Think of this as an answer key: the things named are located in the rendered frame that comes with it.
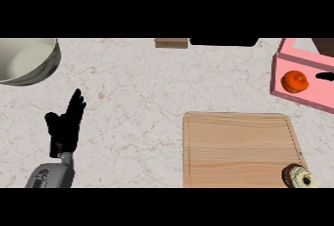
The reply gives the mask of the pink cardboard box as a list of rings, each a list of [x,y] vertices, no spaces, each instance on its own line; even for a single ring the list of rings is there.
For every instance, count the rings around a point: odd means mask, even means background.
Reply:
[[[334,57],[297,49],[296,38],[283,38],[274,55],[271,94],[334,114],[334,81],[316,78],[321,72],[334,73]],[[284,90],[283,77],[290,71],[306,75],[309,88],[297,94]]]

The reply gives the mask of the pale wooden cutting board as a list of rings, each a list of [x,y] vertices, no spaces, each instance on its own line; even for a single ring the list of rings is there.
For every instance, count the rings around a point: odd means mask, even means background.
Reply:
[[[287,115],[183,115],[183,186],[285,187],[283,170],[291,163],[306,165]]]

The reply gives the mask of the dark brown wooden object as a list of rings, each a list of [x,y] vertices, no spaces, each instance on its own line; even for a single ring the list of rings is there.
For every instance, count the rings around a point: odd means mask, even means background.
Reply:
[[[334,57],[334,38],[314,38],[318,52],[321,55]]]

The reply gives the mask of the brown wooden block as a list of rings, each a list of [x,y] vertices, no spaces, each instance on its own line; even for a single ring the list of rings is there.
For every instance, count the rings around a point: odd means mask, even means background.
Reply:
[[[155,38],[157,48],[186,49],[188,39],[186,38]]]

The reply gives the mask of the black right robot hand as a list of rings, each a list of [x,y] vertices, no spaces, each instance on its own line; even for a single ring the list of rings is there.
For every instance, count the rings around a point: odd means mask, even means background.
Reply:
[[[318,79],[334,81],[334,72],[321,72],[316,74]]]

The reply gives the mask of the orange round fruit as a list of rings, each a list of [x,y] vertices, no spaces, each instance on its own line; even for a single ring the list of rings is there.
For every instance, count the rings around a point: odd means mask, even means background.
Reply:
[[[288,71],[283,76],[281,83],[284,90],[291,94],[306,91],[309,87],[306,75],[300,71]]]

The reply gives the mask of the grey metal pot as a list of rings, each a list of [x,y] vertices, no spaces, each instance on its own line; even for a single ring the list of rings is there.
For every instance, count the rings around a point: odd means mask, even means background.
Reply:
[[[61,64],[56,38],[0,38],[0,84],[30,86],[40,83]]]

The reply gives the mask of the black appliance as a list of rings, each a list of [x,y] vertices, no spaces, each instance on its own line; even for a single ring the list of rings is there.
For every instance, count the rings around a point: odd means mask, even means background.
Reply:
[[[257,38],[191,38],[192,45],[251,47]]]

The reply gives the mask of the pale yellow squash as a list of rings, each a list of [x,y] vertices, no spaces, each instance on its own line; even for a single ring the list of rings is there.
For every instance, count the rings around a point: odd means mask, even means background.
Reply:
[[[285,166],[283,180],[288,188],[318,188],[318,181],[314,174],[296,163]]]

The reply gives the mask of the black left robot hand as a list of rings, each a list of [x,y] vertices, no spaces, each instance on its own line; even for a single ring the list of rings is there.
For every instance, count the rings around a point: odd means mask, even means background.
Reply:
[[[84,107],[82,90],[76,89],[65,113],[58,115],[49,112],[45,116],[50,134],[50,158],[58,158],[64,152],[73,153],[77,148]]]

